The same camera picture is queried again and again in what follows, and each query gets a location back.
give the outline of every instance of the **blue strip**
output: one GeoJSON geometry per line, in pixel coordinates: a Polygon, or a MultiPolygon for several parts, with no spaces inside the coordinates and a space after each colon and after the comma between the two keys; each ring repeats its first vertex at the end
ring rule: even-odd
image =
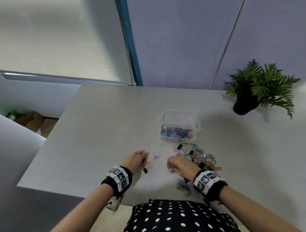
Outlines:
{"type": "Polygon", "coordinates": [[[117,0],[117,1],[120,1],[119,6],[121,6],[121,11],[123,15],[123,24],[125,27],[127,46],[128,46],[129,53],[130,53],[131,67],[132,67],[134,79],[135,79],[135,82],[137,83],[137,86],[143,86],[137,53],[136,53],[136,48],[134,44],[134,38],[133,38],[133,33],[132,33],[132,27],[131,27],[131,22],[130,22],[130,15],[129,15],[127,0],[117,0]]]}

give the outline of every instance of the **fern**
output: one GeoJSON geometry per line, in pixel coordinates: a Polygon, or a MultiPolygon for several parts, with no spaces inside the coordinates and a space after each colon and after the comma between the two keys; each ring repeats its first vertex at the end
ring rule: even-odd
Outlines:
{"type": "Polygon", "coordinates": [[[227,95],[242,98],[245,93],[250,92],[262,107],[283,107],[292,119],[294,104],[291,88],[300,79],[283,75],[276,64],[265,64],[263,68],[255,59],[243,70],[237,69],[235,74],[229,76],[231,82],[228,84],[232,89],[226,92],[227,95]]]}

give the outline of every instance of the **plant pot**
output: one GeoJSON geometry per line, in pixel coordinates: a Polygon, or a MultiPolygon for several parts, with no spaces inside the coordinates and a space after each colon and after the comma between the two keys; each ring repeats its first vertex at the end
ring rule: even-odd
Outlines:
{"type": "Polygon", "coordinates": [[[233,111],[238,115],[246,115],[248,112],[257,108],[258,106],[259,103],[257,101],[245,102],[242,99],[237,98],[237,101],[233,106],[233,111]]]}

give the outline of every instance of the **plastic box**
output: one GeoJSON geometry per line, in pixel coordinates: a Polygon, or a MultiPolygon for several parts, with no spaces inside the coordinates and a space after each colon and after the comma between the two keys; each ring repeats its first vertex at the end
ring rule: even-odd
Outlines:
{"type": "Polygon", "coordinates": [[[196,119],[194,113],[173,110],[164,111],[159,126],[161,138],[185,143],[192,143],[196,139],[196,133],[201,130],[200,120],[196,119]]]}

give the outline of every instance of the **wrist-mounted device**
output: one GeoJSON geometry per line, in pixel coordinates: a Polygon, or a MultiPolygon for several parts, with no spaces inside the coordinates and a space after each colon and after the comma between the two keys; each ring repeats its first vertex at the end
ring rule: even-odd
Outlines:
{"type": "Polygon", "coordinates": [[[219,194],[226,185],[223,178],[208,170],[200,170],[194,180],[194,188],[208,201],[220,201],[219,194]]]}
{"type": "Polygon", "coordinates": [[[114,190],[114,196],[121,197],[131,186],[132,173],[129,169],[122,166],[113,167],[101,184],[108,184],[114,190]]]}

